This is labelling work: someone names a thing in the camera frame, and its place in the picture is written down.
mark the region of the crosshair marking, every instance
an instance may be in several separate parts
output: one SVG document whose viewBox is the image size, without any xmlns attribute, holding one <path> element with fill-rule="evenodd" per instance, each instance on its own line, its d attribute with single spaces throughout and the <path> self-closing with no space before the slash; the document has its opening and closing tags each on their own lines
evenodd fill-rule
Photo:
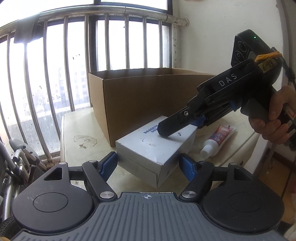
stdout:
<svg viewBox="0 0 296 241">
<path fill-rule="evenodd" d="M 144 198 L 146 198 L 146 199 L 152 198 L 152 196 L 149 195 L 149 194 L 146 194 L 145 196 L 142 196 L 142 197 L 144 197 Z"/>
</svg>

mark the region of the cardboard box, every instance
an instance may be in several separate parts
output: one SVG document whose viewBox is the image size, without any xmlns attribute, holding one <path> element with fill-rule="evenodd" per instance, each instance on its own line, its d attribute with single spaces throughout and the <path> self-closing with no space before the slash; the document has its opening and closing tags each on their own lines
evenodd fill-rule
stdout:
<svg viewBox="0 0 296 241">
<path fill-rule="evenodd" d="M 191 150 L 197 129 L 188 125 L 164 138 L 157 125 L 165 118 L 161 116 L 116 141 L 118 165 L 156 189 L 178 166 L 180 154 Z"/>
<path fill-rule="evenodd" d="M 115 141 L 164 115 L 170 116 L 198 94 L 213 75 L 184 69 L 122 69 L 89 74 L 95 117 L 111 147 Z"/>
</svg>

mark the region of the screw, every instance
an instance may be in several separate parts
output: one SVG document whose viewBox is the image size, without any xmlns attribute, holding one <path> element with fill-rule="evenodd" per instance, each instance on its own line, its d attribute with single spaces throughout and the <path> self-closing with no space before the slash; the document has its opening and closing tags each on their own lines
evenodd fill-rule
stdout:
<svg viewBox="0 0 296 241">
<path fill-rule="evenodd" d="M 182 193 L 182 196 L 185 198 L 194 198 L 196 197 L 196 193 L 194 191 L 185 191 Z"/>
<path fill-rule="evenodd" d="M 100 197 L 104 199 L 109 199 L 109 198 L 113 198 L 114 195 L 115 194 L 113 192 L 105 191 L 105 192 L 101 192 Z"/>
</svg>

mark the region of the window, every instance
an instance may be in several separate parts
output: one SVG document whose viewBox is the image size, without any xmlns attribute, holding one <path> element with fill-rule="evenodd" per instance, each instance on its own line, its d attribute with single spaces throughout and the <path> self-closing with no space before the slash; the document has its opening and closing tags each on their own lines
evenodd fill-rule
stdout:
<svg viewBox="0 0 296 241">
<path fill-rule="evenodd" d="M 60 0 L 60 1 L 40 1 L 40 0 L 4 0 L 0 4 L 0 27 L 17 19 L 30 16 L 40 11 L 52 8 L 66 7 L 81 4 L 95 5 L 143 5 L 144 9 L 155 8 L 160 12 L 169 12 L 171 0 Z M 123 16 L 109 16 L 109 49 L 111 69 L 126 68 L 125 50 L 125 21 Z M 96 58 L 91 62 L 95 71 L 106 70 L 105 51 L 105 21 L 104 16 L 92 16 L 90 25 L 94 24 L 97 30 L 97 39 L 90 49 L 90 53 L 96 52 Z M 144 67 L 143 51 L 143 23 L 142 17 L 132 16 L 129 19 L 129 60 L 130 68 Z M 170 56 L 170 24 L 163 23 L 163 67 L 169 67 Z M 70 74 L 71 93 L 68 93 L 66 84 L 65 62 L 64 62 L 64 25 L 62 21 L 49 21 L 47 28 L 47 69 L 49 75 L 49 85 L 51 96 L 47 94 L 46 80 L 44 73 L 43 59 L 43 38 L 32 41 L 28 44 L 28 71 L 33 96 L 33 104 L 37 113 L 40 129 L 46 145 L 50 152 L 59 151 L 59 138 L 55 129 L 53 116 L 49 101 L 52 99 L 54 113 L 57 117 L 59 129 L 61 130 L 62 116 L 71 111 L 69 94 L 72 94 L 75 110 L 89 108 L 89 93 L 87 87 L 87 73 L 85 61 L 85 36 L 84 17 L 69 18 L 68 23 L 68 66 Z M 28 97 L 25 88 L 24 77 L 24 45 L 13 43 L 13 34 L 10 41 L 10 74 L 12 91 L 19 115 L 21 126 L 28 144 L 39 154 L 43 155 L 43 149 L 38 139 L 32 116 L 29 108 Z M 15 114 L 12 107 L 12 100 L 8 86 L 7 73 L 7 42 L 5 38 L 0 39 L 0 85 L 4 90 L 0 95 L 0 104 L 3 109 L 4 121 L 7 124 L 11 137 L 22 139 L 18 128 Z M 147 61 L 148 68 L 159 67 L 159 27 L 157 20 L 147 20 Z M 3 122 L 0 121 L 0 136 L 7 148 L 8 138 Z"/>
<path fill-rule="evenodd" d="M 101 2 L 112 2 L 112 3 L 130 3 L 142 6 L 148 6 L 159 9 L 168 9 L 167 0 L 101 0 Z"/>
<path fill-rule="evenodd" d="M 46 10 L 92 3 L 93 0 L 4 0 L 0 4 L 0 27 Z"/>
</svg>

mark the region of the wooden floor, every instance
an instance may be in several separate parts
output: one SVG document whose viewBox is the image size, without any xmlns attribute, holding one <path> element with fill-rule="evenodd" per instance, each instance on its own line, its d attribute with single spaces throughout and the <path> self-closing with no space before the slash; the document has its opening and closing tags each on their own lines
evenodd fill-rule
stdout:
<svg viewBox="0 0 296 241">
<path fill-rule="evenodd" d="M 267 186 L 269 186 L 272 190 L 274 190 L 279 196 L 281 196 L 290 170 L 277 160 L 273 159 L 273 161 L 273 168 L 269 169 L 268 171 L 261 172 L 259 175 L 259 179 Z M 291 196 L 291 194 L 296 191 L 295 187 L 296 174 L 293 173 L 283 197 L 283 201 L 285 204 L 285 213 L 282 220 L 290 224 L 294 222 L 295 217 L 295 209 L 292 203 Z"/>
</svg>

